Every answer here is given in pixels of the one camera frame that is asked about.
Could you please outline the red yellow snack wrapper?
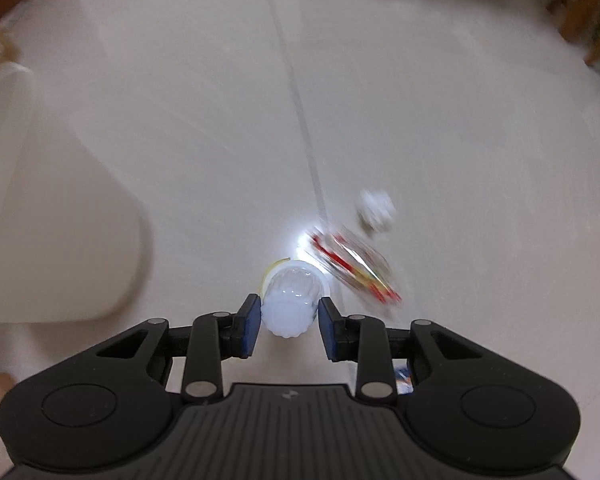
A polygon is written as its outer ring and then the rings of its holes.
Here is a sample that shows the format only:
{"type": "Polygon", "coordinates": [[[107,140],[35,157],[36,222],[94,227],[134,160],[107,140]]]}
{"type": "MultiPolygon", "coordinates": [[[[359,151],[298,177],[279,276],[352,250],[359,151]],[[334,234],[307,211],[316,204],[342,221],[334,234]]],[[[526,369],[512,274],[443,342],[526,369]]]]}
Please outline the red yellow snack wrapper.
{"type": "Polygon", "coordinates": [[[346,228],[314,226],[299,236],[298,251],[366,301],[383,306],[402,302],[385,257],[346,228]]]}

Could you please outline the white paper ball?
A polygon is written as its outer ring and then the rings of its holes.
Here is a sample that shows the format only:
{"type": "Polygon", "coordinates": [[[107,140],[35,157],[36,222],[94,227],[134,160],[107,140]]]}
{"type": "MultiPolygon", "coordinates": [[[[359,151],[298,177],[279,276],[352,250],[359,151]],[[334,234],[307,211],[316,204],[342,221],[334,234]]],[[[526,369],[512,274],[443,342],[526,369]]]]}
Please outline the white paper ball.
{"type": "Polygon", "coordinates": [[[385,190],[363,190],[356,202],[356,212],[366,232],[385,233],[392,229],[396,207],[385,190]]]}

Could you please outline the white round trash bin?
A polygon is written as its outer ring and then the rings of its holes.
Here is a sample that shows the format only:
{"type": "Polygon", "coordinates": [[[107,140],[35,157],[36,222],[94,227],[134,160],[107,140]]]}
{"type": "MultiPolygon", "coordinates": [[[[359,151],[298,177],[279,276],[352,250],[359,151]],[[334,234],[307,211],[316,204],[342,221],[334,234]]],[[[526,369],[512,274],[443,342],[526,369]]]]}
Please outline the white round trash bin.
{"type": "Polygon", "coordinates": [[[146,237],[136,199],[0,65],[0,323],[102,318],[131,296],[146,237]]]}

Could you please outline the small white blue carton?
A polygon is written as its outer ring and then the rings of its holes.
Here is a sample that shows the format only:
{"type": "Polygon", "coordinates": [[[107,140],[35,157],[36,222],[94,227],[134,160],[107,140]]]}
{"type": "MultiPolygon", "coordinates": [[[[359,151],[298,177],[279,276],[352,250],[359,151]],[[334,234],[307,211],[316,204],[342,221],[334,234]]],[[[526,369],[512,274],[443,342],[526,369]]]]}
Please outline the small white blue carton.
{"type": "Polygon", "coordinates": [[[394,378],[396,378],[396,392],[400,396],[414,392],[411,369],[407,363],[394,367],[394,378]]]}

